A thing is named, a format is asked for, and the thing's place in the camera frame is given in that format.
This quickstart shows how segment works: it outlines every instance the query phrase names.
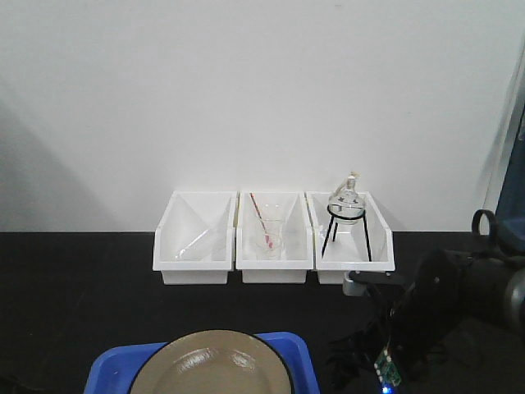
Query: metal ring stand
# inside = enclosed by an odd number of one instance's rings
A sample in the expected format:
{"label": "metal ring stand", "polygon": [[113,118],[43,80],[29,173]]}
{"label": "metal ring stand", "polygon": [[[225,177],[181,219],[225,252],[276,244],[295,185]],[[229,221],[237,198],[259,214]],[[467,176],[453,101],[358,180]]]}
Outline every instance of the metal ring stand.
{"label": "metal ring stand", "polygon": [[[363,225],[364,225],[364,237],[367,241],[367,252],[368,252],[368,261],[372,261],[372,252],[370,251],[370,238],[368,238],[368,226],[367,226],[367,211],[366,209],[363,210],[363,213],[359,216],[356,216],[355,218],[345,218],[343,216],[339,216],[335,213],[333,213],[329,207],[326,207],[326,210],[328,211],[328,213],[330,214],[331,218],[330,218],[330,224],[328,225],[328,231],[326,232],[326,237],[325,237],[325,242],[324,244],[322,245],[322,252],[321,252],[321,256],[324,256],[325,255],[325,249],[326,249],[326,244],[328,243],[328,238],[330,238],[330,232],[331,232],[331,227],[332,225],[334,224],[334,219],[341,219],[341,220],[359,220],[359,219],[363,219]],[[337,234],[337,227],[338,227],[339,223],[336,222],[336,227],[334,228],[334,235],[332,236],[332,242],[335,242],[336,241],[336,234]]]}

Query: white wall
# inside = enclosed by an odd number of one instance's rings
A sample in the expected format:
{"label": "white wall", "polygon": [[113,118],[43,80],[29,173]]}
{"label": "white wall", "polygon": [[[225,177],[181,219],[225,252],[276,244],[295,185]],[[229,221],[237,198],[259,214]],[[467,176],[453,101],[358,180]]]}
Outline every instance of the white wall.
{"label": "white wall", "polygon": [[171,190],[331,190],[467,230],[525,2],[0,0],[0,230],[151,231]]}

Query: glass flask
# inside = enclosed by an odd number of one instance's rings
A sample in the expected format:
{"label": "glass flask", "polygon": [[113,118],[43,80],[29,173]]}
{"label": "glass flask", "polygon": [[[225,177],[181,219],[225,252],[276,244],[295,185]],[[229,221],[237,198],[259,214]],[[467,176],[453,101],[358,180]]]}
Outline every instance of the glass flask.
{"label": "glass flask", "polygon": [[328,200],[328,210],[343,218],[336,218],[339,224],[355,224],[361,218],[365,209],[364,199],[355,191],[356,172],[350,175],[339,185]]}

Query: beige plate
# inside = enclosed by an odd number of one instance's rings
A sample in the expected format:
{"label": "beige plate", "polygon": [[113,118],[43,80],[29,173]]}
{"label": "beige plate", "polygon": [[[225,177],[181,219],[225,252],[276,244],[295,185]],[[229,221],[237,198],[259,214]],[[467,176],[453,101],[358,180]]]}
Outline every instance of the beige plate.
{"label": "beige plate", "polygon": [[130,394],[291,394],[288,370],[266,343],[242,332],[202,331],[164,346]]}

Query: blue plastic container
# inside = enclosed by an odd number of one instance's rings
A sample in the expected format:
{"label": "blue plastic container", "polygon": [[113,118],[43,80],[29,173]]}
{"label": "blue plastic container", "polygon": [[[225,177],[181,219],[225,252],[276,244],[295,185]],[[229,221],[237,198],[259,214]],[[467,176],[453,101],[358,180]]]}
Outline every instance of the blue plastic container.
{"label": "blue plastic container", "polygon": [[[306,343],[291,332],[258,334],[284,359],[294,381],[295,394],[319,394]],[[102,353],[89,372],[84,394],[126,394],[135,375],[166,343],[115,347]]]}

